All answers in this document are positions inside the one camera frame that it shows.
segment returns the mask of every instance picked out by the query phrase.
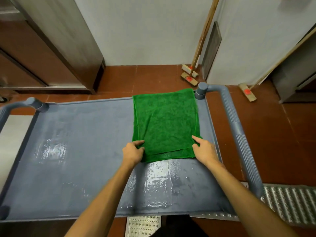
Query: person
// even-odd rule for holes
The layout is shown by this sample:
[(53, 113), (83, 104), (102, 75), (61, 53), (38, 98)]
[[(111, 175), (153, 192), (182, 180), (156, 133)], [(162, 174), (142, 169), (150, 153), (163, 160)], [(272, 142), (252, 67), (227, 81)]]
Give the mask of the person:
[[(192, 138), (200, 144), (200, 146), (197, 144), (192, 146), (196, 159), (214, 175), (249, 236), (297, 236), (291, 227), (225, 169), (218, 160), (213, 144), (196, 136)], [(107, 236), (129, 176), (143, 157), (144, 147), (136, 148), (142, 143), (144, 141), (134, 141), (123, 148), (121, 166), (75, 221), (65, 235), (66, 237)]]

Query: microfiber cloth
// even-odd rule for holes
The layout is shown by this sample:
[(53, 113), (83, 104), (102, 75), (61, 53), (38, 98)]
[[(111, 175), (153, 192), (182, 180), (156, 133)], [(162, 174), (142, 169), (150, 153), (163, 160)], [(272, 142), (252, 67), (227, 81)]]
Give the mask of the microfiber cloth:
[(191, 135), (200, 136), (200, 124), (192, 89), (135, 95), (133, 101), (133, 141), (145, 140), (141, 162), (195, 157)]

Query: red tile floor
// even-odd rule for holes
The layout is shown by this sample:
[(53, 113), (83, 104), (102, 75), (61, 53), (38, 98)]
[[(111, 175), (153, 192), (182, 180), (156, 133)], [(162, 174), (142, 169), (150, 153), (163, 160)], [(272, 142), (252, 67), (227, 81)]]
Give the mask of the red tile floor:
[[(181, 73), (181, 65), (108, 66), (97, 95), (17, 94), (11, 102), (30, 96), (46, 102), (68, 102), (191, 88), (190, 84), (180, 77)], [(253, 89), (257, 97), (253, 103), (246, 99), (238, 87), (229, 86), (229, 90), (263, 182), (316, 186), (316, 158), (313, 147), (316, 144), (316, 103), (279, 104), (279, 97), (269, 80)], [(223, 162), (237, 179), (245, 180), (219, 94), (208, 93), (207, 101)], [(33, 112), (30, 108), (20, 108), (12, 114), (32, 115)], [(238, 222), (207, 219), (195, 221), (210, 236), (247, 235)], [(109, 236), (124, 236), (125, 224), (126, 218), (116, 218)], [(67, 221), (52, 223), (50, 228), (38, 227), (41, 232), (39, 236), (43, 235), (42, 231), (45, 229), (52, 229), (46, 236), (62, 236), (70, 225), (71, 222)], [(33, 225), (23, 226), (30, 230)], [(295, 230), (302, 236), (316, 236), (314, 229)], [(36, 236), (36, 231), (30, 232), (32, 236)]]

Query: person's left hand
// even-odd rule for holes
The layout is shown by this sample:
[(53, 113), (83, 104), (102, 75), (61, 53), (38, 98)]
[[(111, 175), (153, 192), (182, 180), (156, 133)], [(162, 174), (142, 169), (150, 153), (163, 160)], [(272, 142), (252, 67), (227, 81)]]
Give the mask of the person's left hand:
[(136, 146), (143, 144), (145, 141), (133, 141), (127, 143), (123, 148), (123, 164), (128, 164), (130, 167), (134, 168), (143, 158), (143, 153), (145, 147)]

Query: gray handle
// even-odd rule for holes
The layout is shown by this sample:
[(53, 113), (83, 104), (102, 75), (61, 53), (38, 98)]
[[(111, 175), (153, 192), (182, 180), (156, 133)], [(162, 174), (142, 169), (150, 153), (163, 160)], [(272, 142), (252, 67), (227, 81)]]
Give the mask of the gray handle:
[(0, 133), (6, 123), (11, 110), (14, 108), (24, 107), (24, 106), (31, 106), (35, 108), (37, 111), (45, 112), (48, 110), (49, 105), (46, 103), (41, 102), (34, 97), (30, 97), (25, 101), (18, 101), (10, 104), (6, 104), (5, 106), (0, 108)]
[(257, 197), (261, 198), (263, 195), (263, 184), (259, 175), (257, 166), (253, 159), (248, 141), (246, 139), (244, 130), (241, 126), (237, 111), (235, 109), (233, 100), (230, 96), (229, 90), (226, 86), (222, 85), (208, 85), (201, 82), (198, 89), (195, 91), (196, 99), (204, 99), (205, 94), (211, 91), (218, 91), (221, 94), (222, 102), (228, 117), (230, 128), (234, 137), (235, 144), (241, 159), (243, 168), (246, 172), (249, 190)]

